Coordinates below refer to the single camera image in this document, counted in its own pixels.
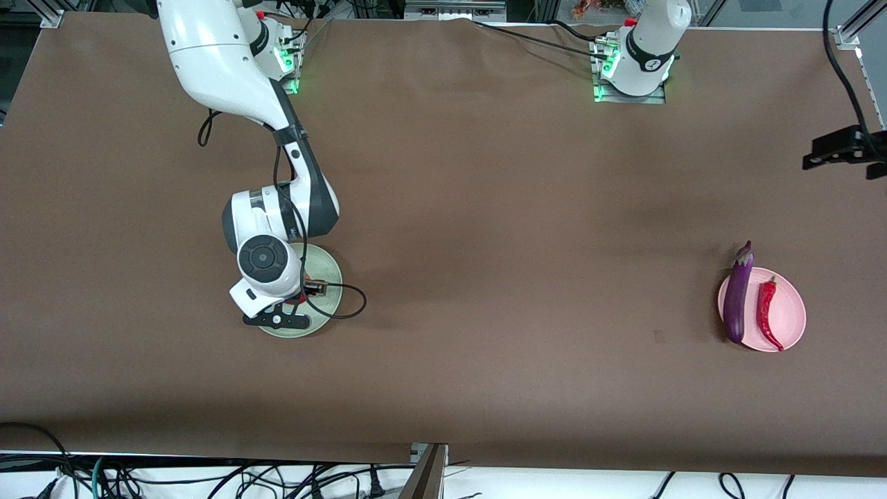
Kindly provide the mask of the colourful background object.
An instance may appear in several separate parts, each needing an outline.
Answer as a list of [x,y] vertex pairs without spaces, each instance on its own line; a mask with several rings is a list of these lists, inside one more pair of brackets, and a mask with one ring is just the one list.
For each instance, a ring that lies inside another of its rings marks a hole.
[[625,0],[571,0],[570,14],[573,19],[590,19],[601,15],[625,16],[628,10]]

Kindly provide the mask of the pale green round plate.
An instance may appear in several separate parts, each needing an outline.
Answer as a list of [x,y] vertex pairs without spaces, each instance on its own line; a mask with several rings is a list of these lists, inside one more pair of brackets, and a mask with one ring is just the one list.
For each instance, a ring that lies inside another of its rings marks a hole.
[[[306,259],[306,280],[322,280],[327,282],[342,282],[342,272],[336,260],[323,247],[314,245],[308,246]],[[329,315],[335,315],[342,300],[342,290],[339,287],[328,287],[324,294],[319,296],[311,296],[311,303],[319,307],[323,312]],[[293,312],[298,315],[307,315],[311,323],[307,329],[274,329],[272,326],[259,326],[260,330],[267,334],[274,335],[278,338],[301,338],[320,331],[330,318],[320,315],[316,310],[308,306],[308,304],[282,304],[282,312],[285,315],[291,315]]]

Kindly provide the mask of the pink round plate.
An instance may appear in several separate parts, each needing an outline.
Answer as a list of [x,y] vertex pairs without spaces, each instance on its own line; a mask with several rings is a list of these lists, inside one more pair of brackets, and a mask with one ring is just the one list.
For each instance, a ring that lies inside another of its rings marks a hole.
[[792,283],[777,272],[755,266],[746,294],[745,333],[741,345],[760,353],[779,353],[777,347],[760,331],[757,321],[758,290],[764,282],[770,280],[774,280],[776,286],[768,310],[768,322],[773,337],[788,351],[800,341],[807,328],[807,309]]

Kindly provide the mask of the red chili pepper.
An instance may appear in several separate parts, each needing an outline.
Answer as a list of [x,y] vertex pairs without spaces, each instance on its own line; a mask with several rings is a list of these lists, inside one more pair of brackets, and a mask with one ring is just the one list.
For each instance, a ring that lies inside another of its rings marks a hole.
[[756,320],[757,326],[763,335],[766,338],[766,341],[773,345],[776,348],[776,351],[784,351],[784,346],[781,341],[774,335],[771,323],[770,323],[770,309],[773,303],[773,298],[776,295],[777,291],[777,282],[776,276],[773,275],[767,281],[764,281],[763,284],[758,287],[757,292],[757,302],[756,302]]

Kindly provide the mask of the aluminium frame post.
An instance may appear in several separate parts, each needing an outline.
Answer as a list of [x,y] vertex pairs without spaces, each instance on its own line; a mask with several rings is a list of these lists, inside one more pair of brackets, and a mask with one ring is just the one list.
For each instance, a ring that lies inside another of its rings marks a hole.
[[443,499],[448,451],[447,444],[413,443],[410,461],[415,467],[397,499]]

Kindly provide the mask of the grey metal equipment box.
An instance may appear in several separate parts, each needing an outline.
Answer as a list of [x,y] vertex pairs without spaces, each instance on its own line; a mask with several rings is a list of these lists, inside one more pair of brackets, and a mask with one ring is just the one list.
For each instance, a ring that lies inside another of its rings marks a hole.
[[507,22],[506,0],[403,0],[405,20]]

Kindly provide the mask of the brown table cover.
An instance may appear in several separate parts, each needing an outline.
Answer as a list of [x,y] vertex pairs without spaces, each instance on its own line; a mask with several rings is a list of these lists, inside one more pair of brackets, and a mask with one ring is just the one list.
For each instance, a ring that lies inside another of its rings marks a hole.
[[[222,234],[274,140],[180,87],[159,23],[41,32],[0,129],[0,422],[73,452],[887,477],[887,180],[803,171],[854,120],[808,30],[691,30],[663,105],[468,20],[341,20],[292,104],[367,309],[244,325]],[[732,343],[738,250],[794,347]]]

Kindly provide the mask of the aluminium side rail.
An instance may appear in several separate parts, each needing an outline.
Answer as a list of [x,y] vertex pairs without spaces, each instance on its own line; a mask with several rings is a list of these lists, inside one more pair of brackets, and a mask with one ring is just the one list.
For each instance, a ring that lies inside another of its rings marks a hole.
[[867,83],[869,96],[877,111],[879,127],[887,130],[887,53],[876,51],[873,46],[855,48],[861,70]]

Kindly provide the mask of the purple eggplant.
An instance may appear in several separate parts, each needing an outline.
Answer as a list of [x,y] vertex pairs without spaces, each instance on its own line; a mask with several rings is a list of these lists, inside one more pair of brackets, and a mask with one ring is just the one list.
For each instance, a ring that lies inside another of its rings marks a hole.
[[723,294],[722,320],[728,339],[735,344],[744,341],[745,302],[754,266],[752,241],[748,240],[735,255],[734,263]]

